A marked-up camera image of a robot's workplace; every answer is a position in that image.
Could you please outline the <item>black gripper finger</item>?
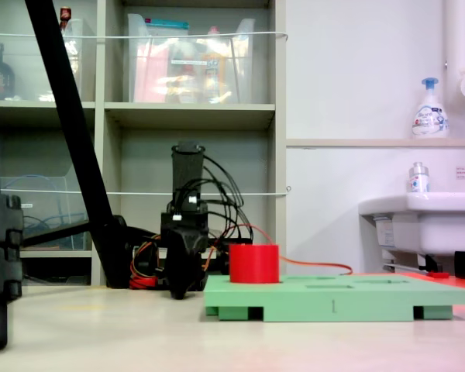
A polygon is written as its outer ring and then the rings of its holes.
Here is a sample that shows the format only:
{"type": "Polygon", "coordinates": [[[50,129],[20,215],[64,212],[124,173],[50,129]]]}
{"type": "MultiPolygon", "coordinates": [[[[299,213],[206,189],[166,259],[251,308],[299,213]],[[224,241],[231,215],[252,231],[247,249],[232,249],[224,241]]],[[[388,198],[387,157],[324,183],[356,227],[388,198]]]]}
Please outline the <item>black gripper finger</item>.
{"type": "Polygon", "coordinates": [[[189,287],[189,253],[181,236],[173,236],[167,248],[166,272],[170,294],[184,299],[189,287]]]}
{"type": "Polygon", "coordinates": [[[190,255],[190,266],[189,266],[189,277],[190,285],[189,289],[203,289],[207,281],[207,273],[202,267],[202,253],[206,251],[208,247],[208,238],[205,236],[198,236],[195,240],[193,249],[190,255]]]}

